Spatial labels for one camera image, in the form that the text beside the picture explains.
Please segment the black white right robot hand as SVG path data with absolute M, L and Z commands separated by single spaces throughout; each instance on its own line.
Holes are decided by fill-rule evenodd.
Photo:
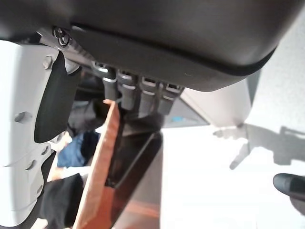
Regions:
M 113 98 L 109 70 L 215 91 L 259 71 L 302 0 L 3 0 L 0 3 L 0 226 L 30 228 L 82 69 Z

